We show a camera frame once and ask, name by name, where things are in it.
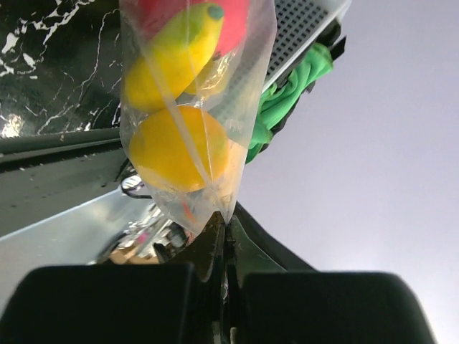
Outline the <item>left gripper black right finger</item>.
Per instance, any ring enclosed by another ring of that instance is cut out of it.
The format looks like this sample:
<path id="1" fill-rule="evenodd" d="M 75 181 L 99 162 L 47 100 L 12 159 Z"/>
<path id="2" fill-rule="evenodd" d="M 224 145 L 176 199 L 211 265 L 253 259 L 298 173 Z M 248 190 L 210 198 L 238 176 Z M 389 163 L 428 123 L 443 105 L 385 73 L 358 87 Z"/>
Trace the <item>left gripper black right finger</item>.
<path id="1" fill-rule="evenodd" d="M 315 272 L 316 270 L 277 241 L 239 203 L 226 228 L 229 265 L 237 286 L 250 274 Z"/>

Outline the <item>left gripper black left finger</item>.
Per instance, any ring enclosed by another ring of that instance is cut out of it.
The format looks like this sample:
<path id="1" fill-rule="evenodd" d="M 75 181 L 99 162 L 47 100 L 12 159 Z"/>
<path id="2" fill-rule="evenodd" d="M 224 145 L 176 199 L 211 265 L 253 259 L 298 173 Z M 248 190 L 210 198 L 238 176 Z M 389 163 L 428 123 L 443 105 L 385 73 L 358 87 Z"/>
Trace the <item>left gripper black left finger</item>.
<path id="1" fill-rule="evenodd" d="M 225 221 L 216 211 L 196 239 L 175 255 L 159 243 L 154 243 L 153 248 L 160 263 L 193 264 L 197 277 L 202 282 L 208 282 L 215 266 L 222 262 L 225 229 Z"/>

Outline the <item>clear zip top bag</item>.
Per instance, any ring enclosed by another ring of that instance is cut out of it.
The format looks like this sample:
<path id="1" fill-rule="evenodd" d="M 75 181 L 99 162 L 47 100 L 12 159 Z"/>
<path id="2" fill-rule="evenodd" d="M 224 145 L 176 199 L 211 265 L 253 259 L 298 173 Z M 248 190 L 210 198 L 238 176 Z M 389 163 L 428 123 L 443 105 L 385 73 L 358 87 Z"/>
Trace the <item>clear zip top bag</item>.
<path id="1" fill-rule="evenodd" d="M 276 36 L 272 1 L 121 1 L 120 137 L 160 210 L 229 220 Z"/>

